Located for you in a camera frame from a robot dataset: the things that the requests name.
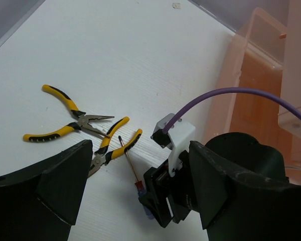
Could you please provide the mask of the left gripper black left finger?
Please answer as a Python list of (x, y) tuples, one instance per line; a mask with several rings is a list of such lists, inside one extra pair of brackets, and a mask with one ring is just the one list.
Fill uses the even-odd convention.
[(92, 141), (0, 176), (0, 240), (67, 240), (92, 160)]

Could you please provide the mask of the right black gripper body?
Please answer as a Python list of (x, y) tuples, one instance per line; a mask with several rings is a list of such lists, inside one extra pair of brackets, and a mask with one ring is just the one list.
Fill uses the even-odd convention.
[(157, 168), (149, 168), (143, 175), (146, 193), (139, 202), (149, 209), (163, 228), (171, 221), (179, 223), (185, 220), (190, 211), (198, 212), (189, 153), (183, 151), (179, 161), (182, 168), (175, 171), (174, 177), (169, 175), (168, 160)]

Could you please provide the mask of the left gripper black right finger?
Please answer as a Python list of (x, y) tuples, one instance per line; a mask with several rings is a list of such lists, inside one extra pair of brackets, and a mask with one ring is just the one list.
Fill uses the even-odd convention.
[(226, 133), (189, 151), (209, 240), (301, 240), (301, 185), (289, 182), (277, 149)]

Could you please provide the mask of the blue handled screwdriver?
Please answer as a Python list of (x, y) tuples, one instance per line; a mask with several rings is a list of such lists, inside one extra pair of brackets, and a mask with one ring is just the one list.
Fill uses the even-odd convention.
[[(131, 161), (131, 158), (130, 158), (130, 156), (129, 156), (129, 154), (127, 152), (125, 153), (125, 157), (126, 157), (128, 163), (129, 163), (129, 166), (130, 166), (130, 168), (132, 170), (132, 173), (134, 175), (134, 178), (135, 178), (134, 185), (135, 185), (135, 187), (137, 189), (138, 196), (142, 197), (146, 193), (146, 190), (144, 188), (143, 182), (141, 180), (139, 180), (139, 178), (138, 178), (138, 176), (136, 174), (135, 168), (133, 166), (133, 163)], [(143, 205), (143, 208), (144, 208), (145, 214), (146, 214), (146, 216), (147, 216), (148, 219), (152, 220), (152, 219), (155, 218), (153, 216), (153, 214), (150, 212), (150, 210), (146, 206)]]

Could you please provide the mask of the pink plastic toolbox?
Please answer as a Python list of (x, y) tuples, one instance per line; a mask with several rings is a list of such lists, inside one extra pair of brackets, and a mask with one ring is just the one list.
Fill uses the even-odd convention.
[[(280, 96), (286, 27), (261, 8), (233, 36), (217, 88), (247, 87)], [(278, 125), (277, 103), (251, 94), (212, 98), (203, 142), (228, 132), (242, 132), (279, 150), (289, 181), (301, 185), (301, 139)]]

